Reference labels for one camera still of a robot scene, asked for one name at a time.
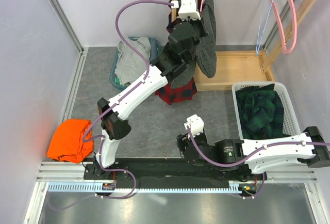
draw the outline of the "white cable carrier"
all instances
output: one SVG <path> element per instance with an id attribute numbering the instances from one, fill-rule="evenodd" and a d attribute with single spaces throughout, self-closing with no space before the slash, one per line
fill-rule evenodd
<path id="1" fill-rule="evenodd" d="M 135 189 L 134 193 L 212 193 L 212 194 L 240 194 L 242 191 L 238 190 L 238 183 L 230 183 L 229 188 L 143 188 Z M 87 182 L 50 182 L 48 191 L 51 192 L 92 192 L 92 193 L 129 193 L 131 188 L 120 189 L 105 189 L 103 183 L 87 183 Z"/>

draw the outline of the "dark green plaid shirt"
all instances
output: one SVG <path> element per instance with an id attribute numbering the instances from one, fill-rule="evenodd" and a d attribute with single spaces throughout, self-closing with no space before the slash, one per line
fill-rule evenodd
<path id="1" fill-rule="evenodd" d="M 244 139 L 282 138 L 284 109 L 274 84 L 246 87 L 236 92 Z"/>

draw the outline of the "wooden frame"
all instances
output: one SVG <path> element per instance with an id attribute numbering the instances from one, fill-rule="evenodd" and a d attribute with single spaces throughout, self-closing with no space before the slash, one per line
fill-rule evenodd
<path id="1" fill-rule="evenodd" d="M 299 26 L 316 0 L 303 0 L 296 11 L 297 25 Z M 176 10 L 172 10 L 172 20 L 175 20 Z M 285 37 L 292 36 L 292 23 L 285 28 Z M 232 84 L 243 81 L 275 81 L 271 66 L 282 52 L 282 43 L 279 39 L 268 55 L 260 51 L 226 51 L 217 52 L 217 72 L 213 78 L 207 78 L 197 67 L 194 79 L 199 91 L 203 90 L 230 90 Z"/>

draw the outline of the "pink hanger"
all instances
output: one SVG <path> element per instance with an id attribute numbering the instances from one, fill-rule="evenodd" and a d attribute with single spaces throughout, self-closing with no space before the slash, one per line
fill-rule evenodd
<path id="1" fill-rule="evenodd" d="M 275 1 L 273 1 L 274 14 L 275 14 L 278 29 L 279 29 L 279 35 L 281 37 L 280 40 L 282 41 L 283 54 L 285 54 L 285 55 L 288 55 L 292 52 L 292 50 L 294 49 L 296 40 L 297 40 L 297 18 L 296 18 L 296 13 L 295 13 L 295 7 L 294 7 L 293 0 L 288 0 L 288 3 L 289 3 L 289 7 L 291 10 L 291 17 L 292 17 L 292 36 L 293 36 L 293 38 L 292 38 L 292 45 L 287 50 L 282 21 L 281 21 L 281 18 L 279 17 L 276 3 L 275 3 Z"/>

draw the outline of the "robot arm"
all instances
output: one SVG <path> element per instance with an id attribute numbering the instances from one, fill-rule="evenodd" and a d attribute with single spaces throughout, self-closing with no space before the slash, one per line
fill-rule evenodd
<path id="1" fill-rule="evenodd" d="M 200 117 L 193 115 L 187 118 L 184 126 L 186 129 L 190 129 L 198 148 L 213 162 L 233 164 L 249 157 L 244 164 L 220 168 L 222 171 L 235 170 L 240 177 L 261 174 L 274 167 L 294 164 L 307 164 L 311 168 L 330 166 L 330 157 L 325 146 L 306 145 L 307 142 L 324 142 L 317 127 L 308 127 L 299 135 L 285 138 L 267 140 L 226 139 L 210 146 L 206 140 L 204 122 Z M 285 144 L 288 141 L 301 142 L 302 144 Z M 268 148 L 269 145 L 274 143 L 283 143 L 283 145 Z M 187 163 L 212 166 L 196 151 L 189 134 L 179 135 L 177 145 Z M 248 156 L 259 148 L 262 148 L 262 150 Z"/>

